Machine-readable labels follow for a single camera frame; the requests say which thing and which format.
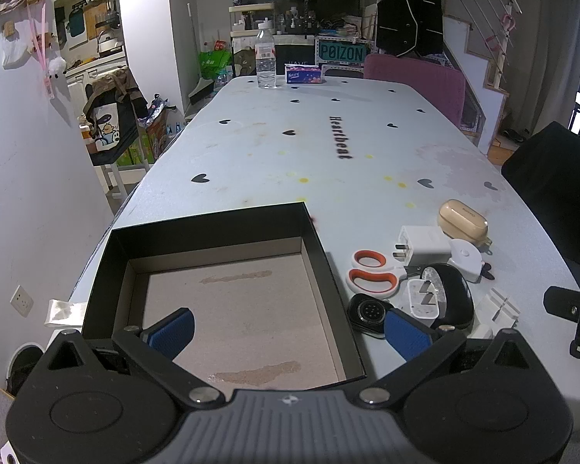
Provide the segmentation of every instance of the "license plate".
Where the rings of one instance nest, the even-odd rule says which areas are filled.
[[[347,63],[362,63],[367,55],[364,44],[338,43],[320,41],[320,58],[323,61],[339,61]]]

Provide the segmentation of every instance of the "tissue box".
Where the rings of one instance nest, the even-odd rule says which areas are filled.
[[[321,83],[321,71],[317,66],[286,64],[286,83]]]

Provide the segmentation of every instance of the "power adapter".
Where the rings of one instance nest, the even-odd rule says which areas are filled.
[[[403,226],[393,256],[404,266],[447,263],[451,258],[449,238],[440,227]]]

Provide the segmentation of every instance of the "black box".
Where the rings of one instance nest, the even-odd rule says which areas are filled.
[[[178,307],[192,310],[196,326],[174,362],[226,395],[235,388],[311,389],[365,376],[303,203],[113,230],[84,338],[148,327]]]

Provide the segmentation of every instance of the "bottle cap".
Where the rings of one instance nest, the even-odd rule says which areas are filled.
[[[258,29],[271,29],[271,24],[273,24],[273,22],[269,21],[267,17],[264,19],[264,22],[258,24]]]

